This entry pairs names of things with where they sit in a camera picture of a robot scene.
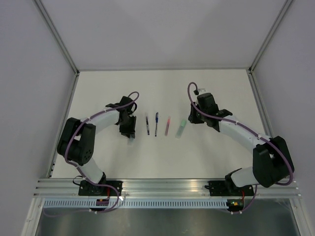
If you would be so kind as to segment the blue highlighter pen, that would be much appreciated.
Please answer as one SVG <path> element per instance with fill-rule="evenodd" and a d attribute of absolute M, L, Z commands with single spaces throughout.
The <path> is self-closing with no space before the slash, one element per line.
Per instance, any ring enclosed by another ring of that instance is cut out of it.
<path fill-rule="evenodd" d="M 127 144 L 128 144 L 129 146 L 132 146 L 133 143 L 134 143 L 134 138 L 129 138 Z"/>

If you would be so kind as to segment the green highlighter pen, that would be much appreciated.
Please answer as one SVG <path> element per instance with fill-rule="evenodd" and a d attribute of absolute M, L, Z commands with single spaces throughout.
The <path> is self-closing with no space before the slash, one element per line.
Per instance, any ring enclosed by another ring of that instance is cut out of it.
<path fill-rule="evenodd" d="M 185 129 L 185 128 L 182 128 L 182 127 L 179 126 L 179 128 L 178 128 L 178 130 L 177 130 L 177 132 L 176 132 L 175 138 L 177 138 L 177 139 L 181 138 L 184 129 Z"/>

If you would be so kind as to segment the pink highlighter pen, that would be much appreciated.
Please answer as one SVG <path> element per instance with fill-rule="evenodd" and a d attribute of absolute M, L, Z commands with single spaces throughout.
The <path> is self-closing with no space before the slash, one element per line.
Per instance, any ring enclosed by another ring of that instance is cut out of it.
<path fill-rule="evenodd" d="M 165 133 L 164 133 L 165 136 L 168 135 L 170 121 L 171 121 L 171 117 L 169 116 L 168 119 L 167 119 L 166 128 L 165 128 Z"/>

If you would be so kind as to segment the blue gel pen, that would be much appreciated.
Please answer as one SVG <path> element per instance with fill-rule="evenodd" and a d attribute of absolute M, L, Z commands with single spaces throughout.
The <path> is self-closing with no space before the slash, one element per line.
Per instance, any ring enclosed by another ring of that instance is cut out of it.
<path fill-rule="evenodd" d="M 155 115 L 155 137 L 157 137 L 158 134 L 158 112 L 156 112 Z"/>

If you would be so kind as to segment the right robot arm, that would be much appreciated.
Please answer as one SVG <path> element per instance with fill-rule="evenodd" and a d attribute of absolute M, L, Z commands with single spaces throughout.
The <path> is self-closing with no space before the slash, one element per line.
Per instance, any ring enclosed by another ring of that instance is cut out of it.
<path fill-rule="evenodd" d="M 252 165 L 228 173 L 224 178 L 224 189 L 236 195 L 242 187 L 261 185 L 268 188 L 280 184 L 285 177 L 293 181 L 294 165 L 284 138 L 269 137 L 255 132 L 228 110 L 219 109 L 214 96 L 204 89 L 194 92 L 196 101 L 191 102 L 189 122 L 206 124 L 208 127 L 229 136 L 252 154 Z"/>

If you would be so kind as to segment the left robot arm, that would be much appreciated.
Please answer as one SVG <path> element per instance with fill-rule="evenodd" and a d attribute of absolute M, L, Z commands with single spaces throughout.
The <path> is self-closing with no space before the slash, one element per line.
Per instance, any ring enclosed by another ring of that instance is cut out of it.
<path fill-rule="evenodd" d="M 104 196 L 114 193 L 106 174 L 93 159 L 95 137 L 103 129 L 117 125 L 121 135 L 135 139 L 137 109 L 135 100 L 123 96 L 118 103 L 110 103 L 100 112 L 84 119 L 68 118 L 57 145 L 57 153 L 74 166 L 83 178 L 80 196 Z"/>

